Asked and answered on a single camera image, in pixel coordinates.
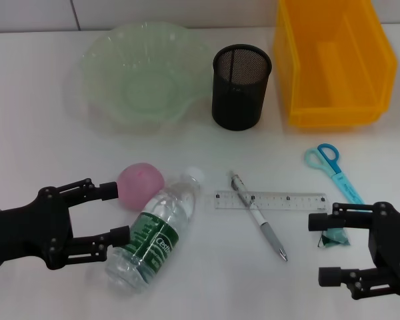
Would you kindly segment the pink peach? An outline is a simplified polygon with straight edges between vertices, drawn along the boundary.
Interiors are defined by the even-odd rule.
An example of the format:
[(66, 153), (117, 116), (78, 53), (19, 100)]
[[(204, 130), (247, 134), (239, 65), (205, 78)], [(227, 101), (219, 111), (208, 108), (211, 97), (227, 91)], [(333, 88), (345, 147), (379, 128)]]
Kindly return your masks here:
[(117, 178), (119, 202), (128, 210), (140, 211), (164, 185), (161, 172), (151, 164), (130, 165)]

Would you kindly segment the clear plastic ruler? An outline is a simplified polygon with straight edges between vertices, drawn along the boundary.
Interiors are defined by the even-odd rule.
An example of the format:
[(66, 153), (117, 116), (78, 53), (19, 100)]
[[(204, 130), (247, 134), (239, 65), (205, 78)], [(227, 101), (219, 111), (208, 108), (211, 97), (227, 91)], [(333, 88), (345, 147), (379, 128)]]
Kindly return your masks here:
[(242, 199), (254, 203), (260, 210), (328, 212), (329, 200), (324, 193), (273, 193), (246, 191), (216, 191), (213, 204), (216, 209), (245, 209)]

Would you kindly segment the white grey ballpoint pen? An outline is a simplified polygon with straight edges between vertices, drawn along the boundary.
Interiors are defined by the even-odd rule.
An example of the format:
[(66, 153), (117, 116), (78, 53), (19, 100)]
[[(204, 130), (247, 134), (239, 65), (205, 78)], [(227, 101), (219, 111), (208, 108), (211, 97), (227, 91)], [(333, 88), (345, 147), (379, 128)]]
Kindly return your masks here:
[(276, 254), (278, 254), (280, 258), (282, 258), (282, 260), (288, 262), (288, 256), (286, 254), (286, 251), (282, 243), (276, 236), (273, 228), (269, 224), (268, 220), (266, 220), (266, 218), (263, 216), (259, 206), (256, 203), (255, 196), (248, 192), (247, 187), (242, 182), (238, 174), (236, 174), (233, 171), (230, 171), (229, 178), (232, 189), (237, 193), (244, 207), (250, 212), (250, 214), (252, 214), (253, 218), (256, 220), (262, 234), (264, 235), (268, 243), (271, 245)]

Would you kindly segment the clear green-label water bottle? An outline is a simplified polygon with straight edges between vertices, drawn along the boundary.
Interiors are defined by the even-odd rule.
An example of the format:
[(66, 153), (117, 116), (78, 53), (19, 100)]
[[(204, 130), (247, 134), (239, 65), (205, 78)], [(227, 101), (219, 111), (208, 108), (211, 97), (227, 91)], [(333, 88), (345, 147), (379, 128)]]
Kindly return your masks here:
[(130, 227), (130, 243), (114, 248), (105, 271), (110, 280), (133, 292), (145, 290), (184, 236), (204, 181), (190, 167), (146, 204)]

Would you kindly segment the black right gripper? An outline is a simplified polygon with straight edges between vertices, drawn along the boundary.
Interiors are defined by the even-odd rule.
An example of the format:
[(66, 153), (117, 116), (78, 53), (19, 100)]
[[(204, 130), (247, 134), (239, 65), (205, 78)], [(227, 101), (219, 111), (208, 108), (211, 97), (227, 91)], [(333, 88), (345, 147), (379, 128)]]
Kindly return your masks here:
[(321, 287), (346, 284), (353, 299), (400, 295), (400, 213), (387, 202), (372, 205), (334, 203), (330, 214), (311, 213), (309, 231), (370, 229), (369, 251), (373, 269), (320, 267)]

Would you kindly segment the blue teal scissors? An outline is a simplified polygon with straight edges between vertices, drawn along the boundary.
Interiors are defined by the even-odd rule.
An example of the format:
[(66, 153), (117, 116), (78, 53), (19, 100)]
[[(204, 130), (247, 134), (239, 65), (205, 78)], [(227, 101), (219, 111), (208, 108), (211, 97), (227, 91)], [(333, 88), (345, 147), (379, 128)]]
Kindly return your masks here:
[(344, 172), (338, 165), (339, 151), (329, 143), (322, 143), (316, 148), (306, 150), (305, 163), (314, 169), (322, 170), (334, 182), (349, 203), (364, 204)]

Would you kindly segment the black mesh pen holder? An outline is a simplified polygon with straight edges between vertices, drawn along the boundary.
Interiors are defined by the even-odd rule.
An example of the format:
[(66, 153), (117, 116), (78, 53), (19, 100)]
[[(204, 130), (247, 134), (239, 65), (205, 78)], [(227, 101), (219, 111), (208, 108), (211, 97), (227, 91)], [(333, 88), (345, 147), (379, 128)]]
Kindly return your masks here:
[(261, 118), (271, 60), (258, 47), (236, 44), (220, 50), (213, 60), (212, 116), (230, 131), (254, 127)]

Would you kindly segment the yellow plastic bin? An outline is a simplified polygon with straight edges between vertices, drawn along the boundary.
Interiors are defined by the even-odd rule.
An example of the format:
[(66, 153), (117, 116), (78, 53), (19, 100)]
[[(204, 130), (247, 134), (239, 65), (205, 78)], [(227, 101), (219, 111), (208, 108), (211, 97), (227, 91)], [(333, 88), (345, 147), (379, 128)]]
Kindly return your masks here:
[(279, 0), (273, 51), (291, 125), (368, 125), (388, 110), (397, 59), (371, 0)]

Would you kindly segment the green glass fruit plate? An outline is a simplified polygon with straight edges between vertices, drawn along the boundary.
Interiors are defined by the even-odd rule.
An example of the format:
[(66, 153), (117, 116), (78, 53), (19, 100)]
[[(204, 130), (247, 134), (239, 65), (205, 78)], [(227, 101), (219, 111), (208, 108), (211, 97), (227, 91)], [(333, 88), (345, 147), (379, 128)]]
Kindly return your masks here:
[(212, 60), (190, 29), (167, 22), (122, 25), (81, 58), (84, 94), (122, 125), (173, 121), (210, 94)]

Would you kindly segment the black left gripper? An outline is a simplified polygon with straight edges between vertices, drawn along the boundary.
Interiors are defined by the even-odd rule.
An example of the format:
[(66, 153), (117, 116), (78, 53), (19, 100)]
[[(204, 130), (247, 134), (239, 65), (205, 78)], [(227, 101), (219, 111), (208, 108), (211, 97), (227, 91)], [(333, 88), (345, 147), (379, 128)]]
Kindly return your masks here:
[(66, 264), (106, 261), (109, 246), (129, 244), (129, 226), (96, 236), (73, 238), (68, 206), (108, 201), (118, 196), (116, 182), (96, 187), (86, 178), (58, 189), (42, 188), (30, 204), (0, 211), (0, 263), (38, 257), (48, 269), (61, 269)]

